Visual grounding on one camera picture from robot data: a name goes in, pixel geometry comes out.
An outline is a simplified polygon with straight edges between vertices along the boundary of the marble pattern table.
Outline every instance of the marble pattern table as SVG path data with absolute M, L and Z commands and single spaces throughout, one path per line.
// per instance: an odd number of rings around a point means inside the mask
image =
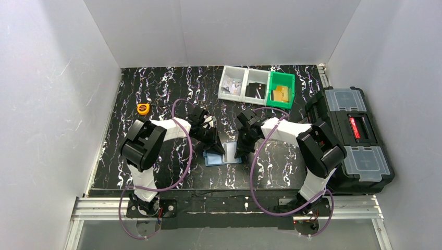
M 303 109 L 306 102 L 322 88 L 319 72 L 314 65 L 247 67 L 292 73 L 296 76 L 296 97 L 289 119 L 293 122 L 305 117 Z M 171 106 L 174 100 L 186 98 L 206 108 L 216 117 L 221 142 L 235 141 L 239 128 L 236 116 L 246 108 L 261 106 L 218 99 L 218 84 L 222 72 L 222 66 L 123 69 L 92 190 L 120 190 L 131 184 L 129 170 L 122 163 L 118 148 L 133 121 L 139 116 L 138 103 L 151 103 L 153 107 L 149 113 L 150 119 L 163 120 L 171 118 Z M 176 115 L 183 118 L 188 111 L 191 111 L 191 107 L 182 102 L 177 105 Z M 281 116 L 278 112 L 266 111 L 266 113 L 276 117 Z M 249 188 L 251 155 L 242 164 L 206 167 L 201 143 L 193 140 L 193 147 L 195 152 L 190 173 L 178 188 L 196 190 Z M 265 151 L 261 152 L 255 168 L 254 186 L 258 189 L 299 189 L 306 175 L 305 163 L 299 149 L 277 141 L 269 141 L 264 148 Z M 184 139 L 175 139 L 163 144 L 160 157 L 154 165 L 158 188 L 165 188 L 179 179 L 186 167 L 188 152 L 188 145 Z

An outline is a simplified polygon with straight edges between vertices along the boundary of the white backdrop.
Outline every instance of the white backdrop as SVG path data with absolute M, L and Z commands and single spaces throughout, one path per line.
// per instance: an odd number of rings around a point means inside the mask
M 319 64 L 360 0 L 84 0 L 120 67 Z
M 79 0 L 3 0 L 0 45 L 0 248 L 63 249 L 121 72 Z
M 442 2 L 362 0 L 328 64 L 362 88 L 396 178 L 377 195 L 393 249 L 442 249 Z

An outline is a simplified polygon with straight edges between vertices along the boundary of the tape measure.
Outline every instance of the tape measure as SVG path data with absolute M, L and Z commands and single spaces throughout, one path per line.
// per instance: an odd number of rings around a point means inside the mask
M 138 104 L 137 111 L 140 115 L 145 116 L 149 113 L 150 105 L 147 103 Z

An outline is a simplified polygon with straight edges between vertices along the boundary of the clear plastic compartment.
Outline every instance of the clear plastic compartment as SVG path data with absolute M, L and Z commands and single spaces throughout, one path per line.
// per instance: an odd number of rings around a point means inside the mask
M 242 101 L 265 105 L 267 102 L 267 86 L 270 81 L 270 71 L 248 69 L 246 83 L 243 84 L 241 93 Z
M 347 174 L 358 174 L 359 181 L 382 180 L 383 174 L 390 174 L 380 147 L 344 146 L 347 157 L 344 159 Z
M 330 111 L 367 111 L 362 95 L 357 90 L 333 89 L 326 90 Z
M 219 82 L 218 98 L 231 101 L 242 101 L 243 85 L 246 80 L 246 68 L 224 66 L 223 75 Z

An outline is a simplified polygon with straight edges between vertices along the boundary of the toolbox lid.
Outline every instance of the toolbox lid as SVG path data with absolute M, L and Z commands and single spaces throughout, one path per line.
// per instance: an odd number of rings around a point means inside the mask
M 359 181 L 380 182 L 383 174 L 390 174 L 380 147 L 344 146 L 347 157 L 344 159 L 348 174 L 358 174 Z
M 367 111 L 361 92 L 352 89 L 326 90 L 330 111 Z

